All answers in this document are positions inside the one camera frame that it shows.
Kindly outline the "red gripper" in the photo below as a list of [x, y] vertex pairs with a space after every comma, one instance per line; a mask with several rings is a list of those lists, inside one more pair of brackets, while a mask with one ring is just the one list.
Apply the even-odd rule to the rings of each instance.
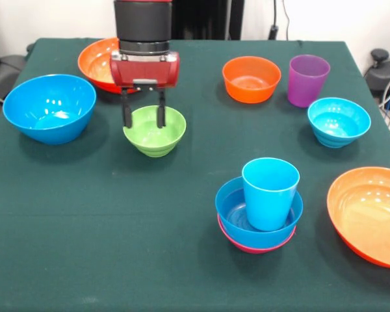
[[[125, 127], [132, 127], [132, 112], [128, 104], [128, 88], [137, 85], [173, 88], [179, 77], [180, 57], [176, 51], [161, 55], [127, 55], [115, 50], [110, 56], [110, 71], [116, 86], [122, 89], [122, 118]], [[166, 126], [165, 92], [158, 89], [157, 127]]]

